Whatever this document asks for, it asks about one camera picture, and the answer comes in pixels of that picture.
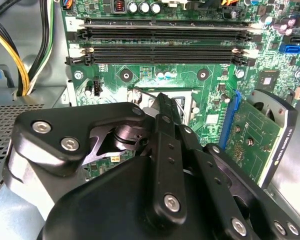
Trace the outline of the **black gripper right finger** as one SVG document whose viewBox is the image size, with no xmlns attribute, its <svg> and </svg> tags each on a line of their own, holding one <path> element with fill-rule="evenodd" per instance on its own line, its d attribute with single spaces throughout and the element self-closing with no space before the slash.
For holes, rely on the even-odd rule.
<svg viewBox="0 0 300 240">
<path fill-rule="evenodd" d="M 178 125 L 187 219 L 172 240 L 300 240 L 300 226 L 217 145 Z"/>
</svg>

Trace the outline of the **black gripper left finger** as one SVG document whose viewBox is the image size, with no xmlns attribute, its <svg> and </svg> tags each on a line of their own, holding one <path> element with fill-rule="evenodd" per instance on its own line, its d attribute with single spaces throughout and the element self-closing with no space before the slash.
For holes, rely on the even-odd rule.
<svg viewBox="0 0 300 240">
<path fill-rule="evenodd" d="M 117 102 L 24 112 L 11 134 L 11 190 L 47 219 L 65 194 L 147 157 L 146 215 L 153 225 L 181 225 L 187 207 L 178 125 L 176 101 L 163 93 L 146 108 Z"/>
</svg>

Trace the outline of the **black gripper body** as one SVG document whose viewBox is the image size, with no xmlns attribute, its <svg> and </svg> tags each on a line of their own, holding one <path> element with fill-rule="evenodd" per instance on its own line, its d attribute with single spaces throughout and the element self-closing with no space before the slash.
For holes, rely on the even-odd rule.
<svg viewBox="0 0 300 240">
<path fill-rule="evenodd" d="M 185 173 L 184 224 L 158 227 L 146 214 L 151 161 L 135 157 L 65 194 L 50 211 L 43 240 L 223 240 L 199 180 Z"/>
</svg>

